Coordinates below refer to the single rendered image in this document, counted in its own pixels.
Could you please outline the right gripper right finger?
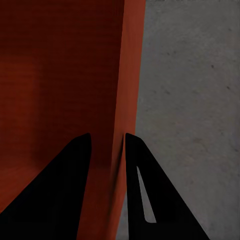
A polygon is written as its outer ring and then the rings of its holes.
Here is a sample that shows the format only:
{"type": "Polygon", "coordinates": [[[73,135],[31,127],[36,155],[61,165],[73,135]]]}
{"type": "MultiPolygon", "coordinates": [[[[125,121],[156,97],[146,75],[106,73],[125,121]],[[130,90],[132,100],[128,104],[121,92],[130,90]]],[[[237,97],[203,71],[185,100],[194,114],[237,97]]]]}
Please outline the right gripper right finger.
{"type": "Polygon", "coordinates": [[[125,134],[129,240],[210,240],[144,141],[125,134]],[[156,223],[145,220],[137,167],[156,223]]]}

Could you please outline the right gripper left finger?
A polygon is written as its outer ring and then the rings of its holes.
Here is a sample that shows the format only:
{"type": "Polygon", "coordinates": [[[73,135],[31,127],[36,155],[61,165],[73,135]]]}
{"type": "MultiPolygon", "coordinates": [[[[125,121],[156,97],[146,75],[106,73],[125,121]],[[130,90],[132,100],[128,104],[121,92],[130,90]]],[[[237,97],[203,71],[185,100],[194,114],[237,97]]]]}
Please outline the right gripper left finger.
{"type": "Polygon", "coordinates": [[[72,139],[0,214],[0,240],[76,240],[92,154],[72,139]]]}

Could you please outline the storage box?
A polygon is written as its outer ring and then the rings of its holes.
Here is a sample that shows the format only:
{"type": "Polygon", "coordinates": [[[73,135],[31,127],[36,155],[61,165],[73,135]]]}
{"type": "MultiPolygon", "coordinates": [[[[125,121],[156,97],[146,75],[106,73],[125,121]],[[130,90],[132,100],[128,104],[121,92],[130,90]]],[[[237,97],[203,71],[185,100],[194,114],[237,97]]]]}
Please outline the storage box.
{"type": "Polygon", "coordinates": [[[92,152],[76,240],[115,240],[146,0],[0,0],[0,214],[74,138],[92,152]]]}

